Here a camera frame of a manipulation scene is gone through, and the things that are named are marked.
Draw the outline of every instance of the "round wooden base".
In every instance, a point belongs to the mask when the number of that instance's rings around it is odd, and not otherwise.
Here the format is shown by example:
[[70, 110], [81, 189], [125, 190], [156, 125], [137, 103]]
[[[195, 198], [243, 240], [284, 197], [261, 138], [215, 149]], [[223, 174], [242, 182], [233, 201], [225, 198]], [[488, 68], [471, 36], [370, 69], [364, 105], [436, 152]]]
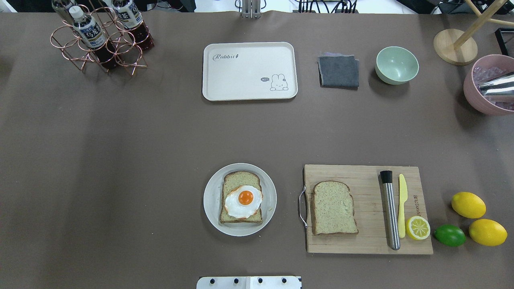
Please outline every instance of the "round wooden base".
[[462, 34], [464, 34], [464, 31], [458, 29], [446, 29], [439, 32], [434, 38], [434, 48], [437, 55], [453, 65], [467, 65], [473, 62], [478, 54], [478, 47], [473, 38], [469, 38], [458, 49], [453, 47], [453, 43]]

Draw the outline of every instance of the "bread crust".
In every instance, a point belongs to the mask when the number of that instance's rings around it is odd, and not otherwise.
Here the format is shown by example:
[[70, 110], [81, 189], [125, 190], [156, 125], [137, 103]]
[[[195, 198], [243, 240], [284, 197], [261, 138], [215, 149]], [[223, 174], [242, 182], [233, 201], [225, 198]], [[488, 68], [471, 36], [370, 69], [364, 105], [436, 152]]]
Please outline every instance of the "bread crust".
[[259, 183], [259, 187], [258, 187], [258, 190], [261, 191], [262, 193], [262, 187], [261, 187], [261, 179], [259, 178], [259, 176], [257, 176], [256, 174], [252, 173], [252, 172], [247, 172], [247, 171], [236, 171], [236, 172], [231, 172], [227, 175], [225, 175], [225, 177], [223, 178], [223, 187], [222, 187], [222, 191], [221, 191], [221, 200], [222, 200], [222, 207], [221, 207], [221, 211], [219, 213], [219, 222], [221, 224], [224, 224], [224, 223], [262, 223], [263, 219], [262, 219], [262, 210], [261, 210], [261, 207], [259, 206], [259, 209], [255, 212], [255, 214], [253, 214], [252, 216], [258, 214], [260, 216], [260, 218], [258, 220], [248, 220], [250, 217], [248, 218], [240, 218], [240, 219], [236, 219], [232, 216], [230, 216], [231, 220], [223, 220], [222, 219], [222, 214], [223, 212], [227, 213], [227, 210], [225, 209], [225, 196], [223, 194], [223, 191], [225, 190], [225, 183], [227, 182], [227, 178], [230, 178], [231, 176], [233, 175], [236, 175], [236, 174], [239, 174], [241, 172], [245, 172], [245, 173], [248, 173], [248, 174], [251, 174], [253, 175], [257, 180], [258, 180], [258, 183]]
[[[346, 186], [346, 188], [348, 189], [348, 193], [350, 195], [350, 198], [352, 199], [352, 217], [353, 217], [353, 221], [355, 223], [355, 227], [357, 228], [357, 232], [334, 232], [334, 233], [316, 233], [316, 206], [315, 206], [315, 198], [316, 198], [316, 187], [322, 183], [327, 183], [327, 182], [334, 182], [334, 183], [339, 183], [339, 184], [342, 184], [344, 186]], [[354, 199], [353, 199], [353, 196], [351, 194], [351, 190], [350, 190], [350, 187], [343, 183], [343, 182], [338, 182], [336, 180], [324, 180], [322, 182], [319, 182], [317, 183], [314, 188], [313, 188], [313, 194], [312, 194], [312, 200], [311, 200], [311, 203], [310, 203], [310, 210], [312, 212], [312, 219], [311, 219], [311, 222], [312, 222], [312, 225], [313, 225], [313, 234], [316, 235], [316, 236], [337, 236], [337, 235], [340, 235], [340, 234], [344, 234], [344, 235], [355, 235], [355, 234], [358, 234], [359, 233], [359, 228], [357, 227], [357, 221], [355, 220], [355, 202], [354, 202]]]

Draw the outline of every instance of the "pink bowl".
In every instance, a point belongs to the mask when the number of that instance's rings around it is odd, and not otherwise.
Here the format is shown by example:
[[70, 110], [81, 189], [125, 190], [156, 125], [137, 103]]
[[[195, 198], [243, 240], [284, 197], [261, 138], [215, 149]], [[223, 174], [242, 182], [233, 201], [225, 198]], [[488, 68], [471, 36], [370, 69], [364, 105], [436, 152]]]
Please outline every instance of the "pink bowl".
[[466, 96], [469, 104], [471, 104], [471, 106], [476, 110], [487, 115], [514, 114], [514, 111], [498, 107], [484, 98], [473, 81], [473, 71], [475, 70], [475, 67], [481, 67], [484, 69], [498, 67], [502, 70], [506, 70], [507, 72], [511, 72], [514, 71], [514, 58], [500, 54], [486, 55], [478, 59], [475, 64], [473, 64], [473, 67], [464, 80], [464, 96]]

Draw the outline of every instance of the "cloth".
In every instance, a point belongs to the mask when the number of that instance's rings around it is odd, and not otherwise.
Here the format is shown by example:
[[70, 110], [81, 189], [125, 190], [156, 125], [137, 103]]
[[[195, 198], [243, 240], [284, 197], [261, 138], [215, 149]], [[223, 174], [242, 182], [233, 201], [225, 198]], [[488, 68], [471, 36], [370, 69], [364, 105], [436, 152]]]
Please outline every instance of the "cloth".
[[323, 87], [359, 87], [359, 60], [354, 55], [326, 52], [318, 57]]

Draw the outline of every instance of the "bowl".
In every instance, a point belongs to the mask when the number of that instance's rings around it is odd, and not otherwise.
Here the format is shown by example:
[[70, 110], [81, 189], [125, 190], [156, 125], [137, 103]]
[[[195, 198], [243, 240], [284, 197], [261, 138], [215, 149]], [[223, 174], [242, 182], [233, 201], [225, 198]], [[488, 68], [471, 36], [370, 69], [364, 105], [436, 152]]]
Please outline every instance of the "bowl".
[[476, 87], [476, 83], [473, 80], [473, 74], [477, 67], [481, 67], [483, 69], [498, 67], [506, 72], [511, 72], [514, 71], [514, 58], [500, 54], [486, 55], [478, 59], [475, 64], [473, 64], [468, 75], [466, 75], [466, 79], [464, 79], [464, 96], [468, 100], [469, 104], [471, 104], [471, 106], [477, 111], [487, 115], [514, 114], [514, 111], [503, 109], [489, 102], [480, 93], [480, 90]]
[[375, 71], [388, 84], [404, 84], [413, 79], [419, 71], [416, 56], [399, 46], [389, 46], [377, 54]]

